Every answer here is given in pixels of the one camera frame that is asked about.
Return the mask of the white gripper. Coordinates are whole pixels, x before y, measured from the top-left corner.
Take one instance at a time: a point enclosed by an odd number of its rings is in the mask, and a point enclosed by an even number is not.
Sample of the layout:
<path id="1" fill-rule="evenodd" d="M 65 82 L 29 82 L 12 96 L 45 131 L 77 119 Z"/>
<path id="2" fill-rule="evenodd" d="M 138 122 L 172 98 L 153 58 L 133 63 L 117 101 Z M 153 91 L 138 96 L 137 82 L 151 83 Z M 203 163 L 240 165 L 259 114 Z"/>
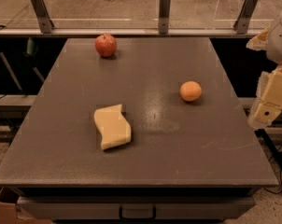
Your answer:
<path id="1" fill-rule="evenodd" d="M 247 49 L 266 50 L 267 58 L 282 64 L 282 13 L 271 27 L 264 28 L 251 38 Z M 282 65 L 271 73 L 262 72 L 256 90 L 256 99 L 248 115 L 248 124 L 255 130 L 264 129 L 282 112 Z"/>

